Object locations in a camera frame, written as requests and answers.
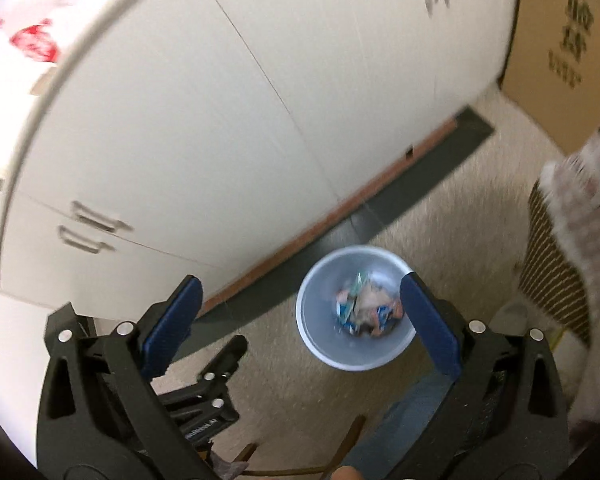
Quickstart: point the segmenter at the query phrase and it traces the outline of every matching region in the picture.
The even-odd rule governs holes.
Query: brown striped fabric
[[[589,307],[578,270],[560,251],[536,182],[529,196],[529,240],[518,288],[588,346]]]

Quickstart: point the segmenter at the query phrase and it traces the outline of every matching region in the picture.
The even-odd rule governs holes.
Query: person's finger
[[[331,475],[331,480],[365,480],[360,472],[351,467],[350,465],[344,465],[336,469]]]

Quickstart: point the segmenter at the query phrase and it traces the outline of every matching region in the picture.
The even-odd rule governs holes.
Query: silver screw
[[[68,328],[65,328],[61,333],[58,334],[58,341],[61,343],[66,343],[72,338],[72,336],[74,336],[74,333]]]
[[[130,321],[124,321],[116,327],[116,332],[120,335],[129,335],[134,331],[134,324]]]
[[[539,328],[532,328],[529,330],[529,335],[531,336],[531,339],[535,341],[542,341],[542,339],[544,339],[544,334]]]
[[[482,332],[487,330],[487,327],[485,327],[484,323],[480,320],[474,319],[473,321],[469,322],[469,330],[471,330],[471,332],[481,334]]]

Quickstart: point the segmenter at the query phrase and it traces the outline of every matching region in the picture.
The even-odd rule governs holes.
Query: blue fabric
[[[202,283],[196,277],[171,302],[142,345],[142,369],[146,380],[165,374],[178,348],[191,333],[191,323],[202,306]]]
[[[453,381],[434,372],[393,404],[376,431],[356,444],[341,465],[356,468],[365,480],[382,480],[411,449],[446,397]]]
[[[410,274],[400,283],[400,302],[436,365],[436,370],[456,380],[462,373],[460,344],[436,306]]]

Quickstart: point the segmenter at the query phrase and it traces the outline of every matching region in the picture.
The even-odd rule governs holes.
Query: white wall
[[[46,308],[0,295],[0,424],[36,464],[36,421],[48,363]]]

